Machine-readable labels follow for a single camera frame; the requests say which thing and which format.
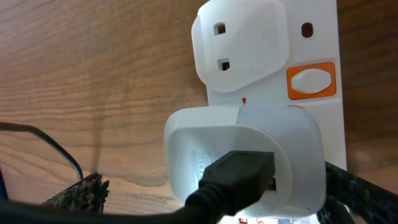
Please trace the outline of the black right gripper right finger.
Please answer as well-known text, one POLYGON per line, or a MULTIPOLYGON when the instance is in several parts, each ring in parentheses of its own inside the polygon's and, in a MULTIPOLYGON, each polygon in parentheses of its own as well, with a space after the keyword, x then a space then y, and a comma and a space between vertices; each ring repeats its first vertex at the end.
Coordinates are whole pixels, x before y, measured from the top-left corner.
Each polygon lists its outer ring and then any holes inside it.
POLYGON ((397 223, 397 195, 329 162, 326 198, 317 212, 321 224, 353 223, 352 211, 366 223, 397 223))

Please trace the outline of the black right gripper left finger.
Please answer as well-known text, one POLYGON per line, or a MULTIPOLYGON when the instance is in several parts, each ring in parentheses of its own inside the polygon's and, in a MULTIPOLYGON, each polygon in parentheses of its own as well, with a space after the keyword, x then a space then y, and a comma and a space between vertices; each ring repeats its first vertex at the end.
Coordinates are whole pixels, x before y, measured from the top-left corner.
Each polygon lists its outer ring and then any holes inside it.
POLYGON ((42 203, 47 208, 57 208, 72 212, 102 214, 106 197, 109 194, 109 181, 94 172, 81 181, 42 203))

